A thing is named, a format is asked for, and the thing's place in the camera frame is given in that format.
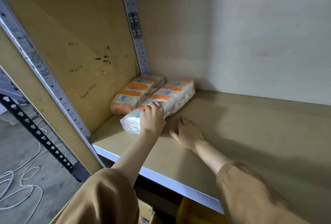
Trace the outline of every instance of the tan sweater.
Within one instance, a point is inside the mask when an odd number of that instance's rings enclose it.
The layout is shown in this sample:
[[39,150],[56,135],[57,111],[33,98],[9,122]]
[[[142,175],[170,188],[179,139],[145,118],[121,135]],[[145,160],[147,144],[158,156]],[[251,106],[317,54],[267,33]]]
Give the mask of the tan sweater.
[[[224,213],[233,224],[308,223],[257,173],[230,161],[218,172],[217,188]],[[138,200],[122,173],[104,168],[78,190],[57,224],[137,224]]]

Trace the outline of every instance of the orange and white package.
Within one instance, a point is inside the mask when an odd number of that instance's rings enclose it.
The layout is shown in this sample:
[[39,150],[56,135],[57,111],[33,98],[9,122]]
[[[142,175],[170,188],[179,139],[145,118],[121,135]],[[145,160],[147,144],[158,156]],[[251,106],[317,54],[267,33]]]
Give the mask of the orange and white package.
[[166,83],[165,77],[142,74],[121,90],[110,109],[114,114],[128,114]]
[[140,133],[140,113],[151,101],[159,101],[164,109],[164,119],[182,108],[195,94],[193,80],[174,79],[155,92],[149,99],[121,119],[123,129]]

